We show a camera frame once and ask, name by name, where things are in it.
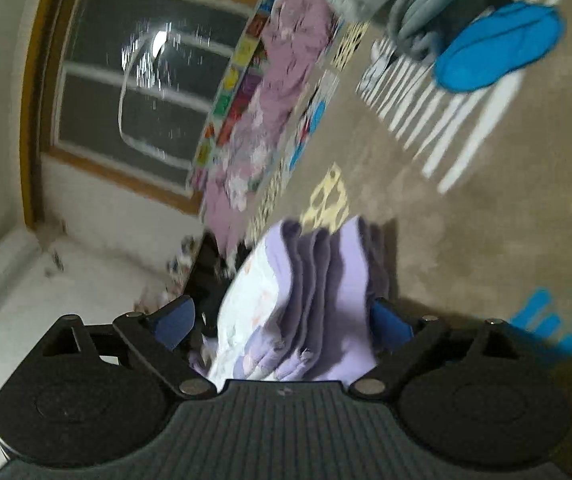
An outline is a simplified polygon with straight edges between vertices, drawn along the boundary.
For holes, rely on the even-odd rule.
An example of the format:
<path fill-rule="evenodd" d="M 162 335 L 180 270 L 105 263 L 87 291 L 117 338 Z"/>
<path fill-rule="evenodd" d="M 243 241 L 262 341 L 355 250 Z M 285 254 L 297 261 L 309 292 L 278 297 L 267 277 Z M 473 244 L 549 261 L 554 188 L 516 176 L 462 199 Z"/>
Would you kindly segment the white purple floral garment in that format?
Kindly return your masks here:
<path fill-rule="evenodd" d="M 238 270 L 188 362 L 217 388 L 228 379 L 351 385 L 377 364 L 369 313 L 390 291 L 385 233 L 362 217 L 336 232 L 271 226 Z"/>

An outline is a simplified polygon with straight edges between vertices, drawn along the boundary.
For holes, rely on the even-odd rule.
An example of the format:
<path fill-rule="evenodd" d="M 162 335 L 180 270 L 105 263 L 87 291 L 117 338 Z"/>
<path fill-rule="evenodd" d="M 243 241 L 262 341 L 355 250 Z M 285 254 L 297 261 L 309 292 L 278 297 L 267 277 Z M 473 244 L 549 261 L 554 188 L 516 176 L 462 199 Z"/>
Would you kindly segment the beige cartoon carpet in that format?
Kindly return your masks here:
<path fill-rule="evenodd" d="M 560 13 L 541 60 L 470 93 L 438 88 L 428 67 L 392 51 L 379 26 L 360 35 L 295 166 L 281 162 L 247 231 L 275 221 L 336 229 L 352 216 L 386 232 L 391 292 L 405 313 L 452 324 L 401 396 L 413 433 L 439 451 L 472 439 L 484 414 L 519 410 L 505 388 L 457 372 L 486 318 L 518 327 L 487 339 L 479 364 L 521 346 L 552 369 L 568 408 L 555 462 L 572 477 L 572 0 L 524 0 Z"/>

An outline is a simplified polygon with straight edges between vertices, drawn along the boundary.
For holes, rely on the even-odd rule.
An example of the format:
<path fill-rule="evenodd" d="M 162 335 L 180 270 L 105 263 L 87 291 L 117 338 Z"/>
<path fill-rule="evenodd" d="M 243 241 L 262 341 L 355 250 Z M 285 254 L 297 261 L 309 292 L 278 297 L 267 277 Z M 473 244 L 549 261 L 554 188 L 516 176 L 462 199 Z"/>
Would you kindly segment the white air conditioner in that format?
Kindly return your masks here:
<path fill-rule="evenodd" d="M 36 234 L 25 228 L 13 229 L 0 239 L 0 305 L 41 252 Z"/>

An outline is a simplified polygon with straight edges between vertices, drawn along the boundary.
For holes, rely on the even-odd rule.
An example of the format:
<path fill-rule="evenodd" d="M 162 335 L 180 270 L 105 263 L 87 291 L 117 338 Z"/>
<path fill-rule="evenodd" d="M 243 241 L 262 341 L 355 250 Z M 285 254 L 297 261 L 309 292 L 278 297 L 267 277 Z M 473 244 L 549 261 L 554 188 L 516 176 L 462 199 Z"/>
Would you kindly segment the colourful alphabet foam border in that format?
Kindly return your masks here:
<path fill-rule="evenodd" d="M 205 123 L 194 166 L 190 171 L 188 183 L 193 190 L 205 189 L 210 167 L 222 148 L 228 144 L 235 125 L 245 113 L 263 79 L 267 54 L 261 35 L 269 22 L 275 1 L 259 0 L 255 5 L 220 87 L 217 88 L 213 109 Z"/>

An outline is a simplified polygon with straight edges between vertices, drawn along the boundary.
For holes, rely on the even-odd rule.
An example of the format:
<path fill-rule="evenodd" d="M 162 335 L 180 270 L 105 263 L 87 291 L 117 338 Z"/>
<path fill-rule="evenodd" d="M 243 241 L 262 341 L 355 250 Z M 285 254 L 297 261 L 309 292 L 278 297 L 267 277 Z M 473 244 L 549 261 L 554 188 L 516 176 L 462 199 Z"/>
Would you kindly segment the wood framed window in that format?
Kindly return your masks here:
<path fill-rule="evenodd" d="M 43 156 L 197 216 L 190 176 L 259 2 L 39 0 L 19 112 L 24 223 L 44 219 Z"/>

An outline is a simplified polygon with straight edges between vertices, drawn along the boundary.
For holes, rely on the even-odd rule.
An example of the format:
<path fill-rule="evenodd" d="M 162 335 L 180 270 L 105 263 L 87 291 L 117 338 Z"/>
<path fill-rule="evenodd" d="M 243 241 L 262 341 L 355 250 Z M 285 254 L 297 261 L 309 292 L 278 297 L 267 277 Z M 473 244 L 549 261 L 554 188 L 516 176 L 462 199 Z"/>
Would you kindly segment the purple floral quilt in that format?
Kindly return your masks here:
<path fill-rule="evenodd" d="M 205 181 L 205 227 L 224 257 L 246 231 L 246 209 L 274 154 L 314 65 L 333 36 L 326 0 L 276 0 L 262 32 L 267 69 L 248 108 L 215 156 Z"/>

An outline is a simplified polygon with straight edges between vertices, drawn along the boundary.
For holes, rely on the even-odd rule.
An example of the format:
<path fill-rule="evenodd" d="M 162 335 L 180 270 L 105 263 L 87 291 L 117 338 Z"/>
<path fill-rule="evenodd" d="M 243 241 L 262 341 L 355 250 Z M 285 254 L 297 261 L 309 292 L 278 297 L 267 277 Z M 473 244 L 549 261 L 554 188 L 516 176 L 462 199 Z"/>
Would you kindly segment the white curved tube frame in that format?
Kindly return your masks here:
<path fill-rule="evenodd" d="M 167 22 L 137 37 L 122 59 L 120 139 L 164 166 L 193 168 L 217 88 L 245 25 L 243 18 Z"/>

